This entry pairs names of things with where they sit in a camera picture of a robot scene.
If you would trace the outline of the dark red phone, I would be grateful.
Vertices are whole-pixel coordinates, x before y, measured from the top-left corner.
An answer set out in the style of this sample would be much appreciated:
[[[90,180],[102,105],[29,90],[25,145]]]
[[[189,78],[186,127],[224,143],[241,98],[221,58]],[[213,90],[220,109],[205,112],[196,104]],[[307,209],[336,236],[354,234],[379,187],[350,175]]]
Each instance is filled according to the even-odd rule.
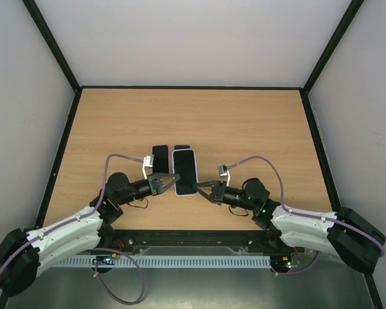
[[[174,146],[175,151],[186,150],[186,149],[190,149],[190,145],[178,144]]]

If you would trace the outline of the cream white phone case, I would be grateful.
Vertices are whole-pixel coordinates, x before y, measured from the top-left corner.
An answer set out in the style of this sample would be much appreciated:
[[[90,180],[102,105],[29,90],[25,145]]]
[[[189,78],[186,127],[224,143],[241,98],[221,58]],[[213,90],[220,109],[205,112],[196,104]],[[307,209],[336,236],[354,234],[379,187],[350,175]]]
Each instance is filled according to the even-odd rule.
[[[172,166],[176,174],[182,177],[196,174],[196,159],[192,148],[172,152]]]

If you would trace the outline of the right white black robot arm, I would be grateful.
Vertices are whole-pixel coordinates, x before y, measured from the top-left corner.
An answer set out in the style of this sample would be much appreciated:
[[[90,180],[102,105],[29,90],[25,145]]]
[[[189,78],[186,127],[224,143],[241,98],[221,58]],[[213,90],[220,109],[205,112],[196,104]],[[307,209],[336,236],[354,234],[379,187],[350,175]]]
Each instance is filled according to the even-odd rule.
[[[252,220],[267,231],[268,246],[275,252],[308,248],[339,258],[363,274],[372,274],[384,255],[384,234],[350,208],[313,212],[281,205],[258,178],[245,181],[240,189],[221,181],[197,183],[194,188],[212,203],[252,212]]]

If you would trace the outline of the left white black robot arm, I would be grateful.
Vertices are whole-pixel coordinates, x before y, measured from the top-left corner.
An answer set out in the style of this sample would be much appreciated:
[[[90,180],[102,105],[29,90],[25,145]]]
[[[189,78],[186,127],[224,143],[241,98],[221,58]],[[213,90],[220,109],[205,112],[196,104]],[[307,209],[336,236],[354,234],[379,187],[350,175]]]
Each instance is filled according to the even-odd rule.
[[[57,263],[87,250],[107,250],[114,238],[112,223],[121,205],[165,193],[178,174],[153,173],[130,182],[124,173],[104,178],[98,196],[83,209],[41,229],[14,229],[0,244],[0,290],[12,297],[25,291],[37,277]]]

